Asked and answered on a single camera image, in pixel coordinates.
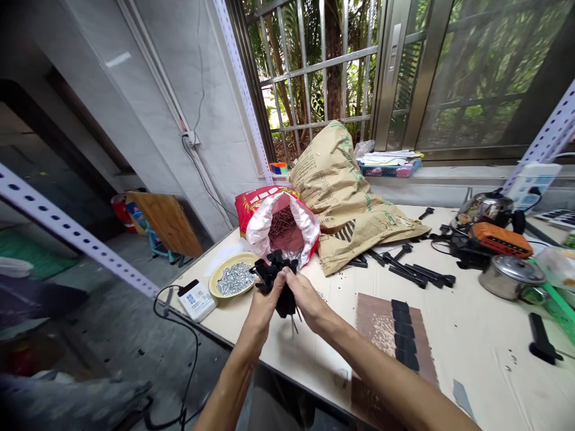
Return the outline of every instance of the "kraft paper bag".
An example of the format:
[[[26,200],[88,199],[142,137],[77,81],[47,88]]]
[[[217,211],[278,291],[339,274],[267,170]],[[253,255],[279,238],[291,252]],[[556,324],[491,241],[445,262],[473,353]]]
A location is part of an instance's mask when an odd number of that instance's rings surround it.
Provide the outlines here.
[[[431,230],[371,192],[353,157],[352,137],[338,121],[313,138],[288,180],[319,218],[318,253],[325,275],[376,244]]]

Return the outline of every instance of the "hand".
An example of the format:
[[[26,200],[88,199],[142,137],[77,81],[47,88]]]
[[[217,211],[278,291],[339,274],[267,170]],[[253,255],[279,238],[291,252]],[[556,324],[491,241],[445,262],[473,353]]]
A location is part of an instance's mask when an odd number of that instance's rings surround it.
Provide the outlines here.
[[[282,271],[286,274],[287,285],[295,296],[295,303],[304,315],[307,326],[316,334],[323,336],[323,324],[335,317],[335,312],[319,296],[305,275],[295,275],[287,266]]]
[[[277,300],[283,286],[286,284],[286,274],[279,272],[274,281],[274,287],[264,295],[255,288],[252,297],[252,306],[241,329],[237,345],[245,346],[253,359],[257,359],[262,352],[270,331],[270,320],[276,310]]]

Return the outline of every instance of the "green floor mat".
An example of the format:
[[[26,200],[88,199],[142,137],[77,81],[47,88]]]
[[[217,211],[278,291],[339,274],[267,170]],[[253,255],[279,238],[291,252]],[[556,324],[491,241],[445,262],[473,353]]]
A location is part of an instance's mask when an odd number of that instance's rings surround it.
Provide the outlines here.
[[[12,229],[0,230],[0,256],[22,259],[34,265],[35,280],[45,280],[74,266],[77,259],[67,259],[37,244]]]

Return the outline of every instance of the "wooden board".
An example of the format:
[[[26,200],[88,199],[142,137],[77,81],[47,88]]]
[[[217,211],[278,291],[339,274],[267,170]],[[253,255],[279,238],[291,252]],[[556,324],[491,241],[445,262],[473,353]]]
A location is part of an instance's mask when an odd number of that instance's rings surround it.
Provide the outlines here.
[[[421,311],[410,307],[411,325],[415,333],[419,375],[439,389],[431,348]],[[395,330],[391,302],[374,296],[358,294],[356,317],[358,332],[370,340],[378,349],[395,357]],[[402,430],[403,427],[386,410],[385,405],[370,388],[355,374],[352,375],[352,412],[377,429]]]
[[[198,258],[204,252],[180,204],[172,195],[128,192],[164,246],[175,253]]]

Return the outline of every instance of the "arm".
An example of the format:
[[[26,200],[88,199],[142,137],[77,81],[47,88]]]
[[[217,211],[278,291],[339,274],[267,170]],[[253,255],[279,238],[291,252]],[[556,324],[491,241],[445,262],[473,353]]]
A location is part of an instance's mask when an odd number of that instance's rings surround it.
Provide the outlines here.
[[[252,306],[241,329],[238,342],[223,367],[204,411],[194,431],[233,431],[240,416],[265,340],[268,338],[270,320],[277,300],[286,282],[286,275],[279,273],[272,291],[264,296],[254,289]]]
[[[411,431],[480,431],[446,396],[339,317],[306,277],[288,272],[287,278],[310,329],[351,365],[405,427]]]

